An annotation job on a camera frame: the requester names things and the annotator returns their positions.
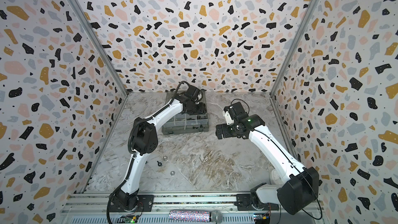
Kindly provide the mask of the clear plastic compartment organizer box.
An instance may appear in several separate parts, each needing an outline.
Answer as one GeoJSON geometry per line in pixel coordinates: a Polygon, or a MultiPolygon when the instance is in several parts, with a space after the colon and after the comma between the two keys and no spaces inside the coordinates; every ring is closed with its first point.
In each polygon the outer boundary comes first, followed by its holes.
{"type": "Polygon", "coordinates": [[[177,114],[162,126],[163,135],[178,135],[209,131],[209,117],[206,106],[205,90],[201,89],[199,103],[204,104],[202,114],[177,114]]]}

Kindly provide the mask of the left corner aluminium post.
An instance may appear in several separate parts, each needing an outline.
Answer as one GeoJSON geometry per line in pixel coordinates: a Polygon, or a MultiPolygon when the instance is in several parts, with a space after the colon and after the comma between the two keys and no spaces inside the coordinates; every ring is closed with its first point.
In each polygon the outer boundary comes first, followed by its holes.
{"type": "Polygon", "coordinates": [[[71,6],[72,10],[75,12],[77,19],[80,21],[84,31],[88,35],[89,39],[91,40],[94,48],[96,51],[99,52],[104,64],[107,66],[109,73],[111,74],[112,78],[115,81],[115,84],[118,86],[120,91],[122,92],[124,97],[128,96],[128,92],[125,89],[120,77],[118,76],[111,60],[109,59],[105,49],[101,45],[100,41],[98,40],[96,34],[93,31],[93,28],[90,25],[89,20],[86,18],[83,9],[81,8],[80,4],[77,0],[67,0],[69,5],[71,6]]]}

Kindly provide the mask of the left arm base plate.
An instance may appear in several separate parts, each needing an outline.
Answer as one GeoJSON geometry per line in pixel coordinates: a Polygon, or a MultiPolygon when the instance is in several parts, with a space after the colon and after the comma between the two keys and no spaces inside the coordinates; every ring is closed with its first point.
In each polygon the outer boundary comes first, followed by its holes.
{"type": "Polygon", "coordinates": [[[151,212],[154,203],[154,195],[131,195],[125,194],[113,197],[107,210],[111,213],[140,213],[151,212]]]}

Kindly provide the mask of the white square clock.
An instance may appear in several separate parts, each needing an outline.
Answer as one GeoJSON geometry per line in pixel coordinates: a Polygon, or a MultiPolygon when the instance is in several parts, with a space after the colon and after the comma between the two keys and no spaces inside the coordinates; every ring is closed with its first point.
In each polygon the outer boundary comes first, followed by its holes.
{"type": "Polygon", "coordinates": [[[282,183],[282,181],[280,179],[280,176],[279,176],[279,174],[278,174],[276,169],[273,169],[270,172],[270,182],[271,182],[272,185],[279,185],[279,184],[282,183]]]}

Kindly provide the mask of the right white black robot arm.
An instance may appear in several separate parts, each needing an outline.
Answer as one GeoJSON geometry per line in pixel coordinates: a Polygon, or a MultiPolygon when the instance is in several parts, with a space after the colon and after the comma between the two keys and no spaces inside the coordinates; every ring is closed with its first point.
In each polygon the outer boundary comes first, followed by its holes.
{"type": "Polygon", "coordinates": [[[216,126],[218,139],[250,140],[274,167],[271,183],[262,183],[250,191],[250,204],[263,209],[269,204],[280,205],[294,215],[313,202],[319,202],[319,173],[296,160],[272,135],[257,115],[249,115],[240,102],[223,109],[226,123],[216,126]]]}

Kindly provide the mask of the corner aluminium post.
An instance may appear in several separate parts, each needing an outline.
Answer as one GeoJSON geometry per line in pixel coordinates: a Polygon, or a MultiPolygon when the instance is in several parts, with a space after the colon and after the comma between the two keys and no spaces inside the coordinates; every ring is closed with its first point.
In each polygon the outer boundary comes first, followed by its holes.
{"type": "Polygon", "coordinates": [[[313,16],[313,13],[315,11],[315,8],[318,4],[319,0],[310,0],[308,8],[303,16],[303,19],[297,29],[297,32],[294,36],[293,42],[289,48],[289,51],[287,53],[287,57],[285,59],[285,61],[283,62],[282,66],[280,67],[280,71],[279,74],[275,80],[275,83],[272,87],[272,90],[270,92],[270,97],[274,97],[277,93],[278,87],[280,86],[280,84],[282,83],[283,77],[284,77],[284,73],[287,71],[288,69],[288,65],[290,64],[290,62],[293,59],[293,55],[295,54],[298,45],[300,43],[300,40],[302,38],[302,36],[304,35],[304,32],[306,31],[306,28],[313,16]]]}
{"type": "Polygon", "coordinates": [[[90,25],[89,20],[86,18],[83,9],[81,8],[80,4],[77,0],[67,0],[69,5],[71,6],[72,10],[75,12],[77,19],[80,21],[84,31],[88,35],[89,39],[91,40],[94,48],[96,51],[99,52],[104,64],[107,66],[109,73],[111,74],[112,78],[115,81],[115,84],[118,86],[120,91],[122,92],[124,97],[128,96],[128,92],[125,89],[120,77],[118,76],[111,60],[109,59],[105,49],[101,45],[100,41],[98,40],[96,34],[93,31],[93,28],[90,25]]]}

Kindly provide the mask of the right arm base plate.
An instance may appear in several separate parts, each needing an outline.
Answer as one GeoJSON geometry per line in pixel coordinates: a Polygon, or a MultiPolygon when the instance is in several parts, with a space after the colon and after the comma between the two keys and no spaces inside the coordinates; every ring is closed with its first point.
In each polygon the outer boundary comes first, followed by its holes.
{"type": "Polygon", "coordinates": [[[252,194],[237,194],[234,205],[239,211],[278,211],[279,205],[273,203],[262,203],[252,194]]]}

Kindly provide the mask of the aluminium front rail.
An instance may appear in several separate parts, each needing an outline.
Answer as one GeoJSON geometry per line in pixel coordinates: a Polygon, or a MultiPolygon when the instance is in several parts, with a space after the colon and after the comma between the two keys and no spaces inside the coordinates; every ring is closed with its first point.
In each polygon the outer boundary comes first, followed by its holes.
{"type": "Polygon", "coordinates": [[[295,215],[281,205],[255,208],[248,192],[144,192],[138,195],[138,208],[124,211],[107,208],[108,192],[73,194],[61,211],[62,224],[180,224],[171,211],[207,212],[211,224],[326,224],[328,220],[317,203],[295,215]]]}

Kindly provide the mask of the right corner aluminium post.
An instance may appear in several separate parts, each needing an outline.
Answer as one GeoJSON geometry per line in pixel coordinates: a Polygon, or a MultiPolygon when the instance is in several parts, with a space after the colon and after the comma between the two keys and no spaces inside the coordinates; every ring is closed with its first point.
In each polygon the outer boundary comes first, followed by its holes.
{"type": "Polygon", "coordinates": [[[297,32],[294,36],[293,42],[289,48],[289,51],[287,53],[287,57],[285,59],[285,61],[283,62],[282,66],[280,67],[280,71],[279,74],[275,80],[275,83],[272,87],[272,90],[270,92],[270,97],[274,97],[277,93],[278,87],[280,86],[280,84],[282,83],[283,77],[284,77],[284,73],[287,71],[288,69],[288,65],[290,64],[290,62],[293,59],[293,55],[295,54],[298,45],[300,43],[300,40],[302,38],[302,36],[304,35],[304,32],[306,31],[306,28],[313,16],[313,13],[315,11],[315,8],[318,4],[319,0],[310,0],[308,8],[303,16],[303,19],[297,29],[297,32]]]}

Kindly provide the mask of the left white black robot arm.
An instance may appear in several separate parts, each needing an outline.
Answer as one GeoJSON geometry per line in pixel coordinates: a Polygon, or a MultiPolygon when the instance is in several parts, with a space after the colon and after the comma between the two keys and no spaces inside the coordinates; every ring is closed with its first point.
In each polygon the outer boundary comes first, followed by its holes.
{"type": "Polygon", "coordinates": [[[157,112],[145,118],[136,118],[130,131],[127,149],[131,154],[130,162],[122,183],[110,194],[107,210],[111,206],[123,211],[133,211],[139,206],[138,192],[141,176],[149,155],[157,148],[158,131],[167,121],[178,114],[202,115],[206,113],[205,97],[202,90],[188,84],[188,89],[179,93],[180,86],[174,91],[172,98],[157,112]]]}

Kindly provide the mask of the glitter handheld microphone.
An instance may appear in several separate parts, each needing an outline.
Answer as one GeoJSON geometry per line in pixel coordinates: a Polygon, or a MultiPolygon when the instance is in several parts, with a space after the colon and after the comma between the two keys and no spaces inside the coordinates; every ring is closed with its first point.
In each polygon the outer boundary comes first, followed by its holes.
{"type": "Polygon", "coordinates": [[[169,219],[182,222],[221,224],[223,215],[219,211],[172,210],[169,212],[169,219]]]}

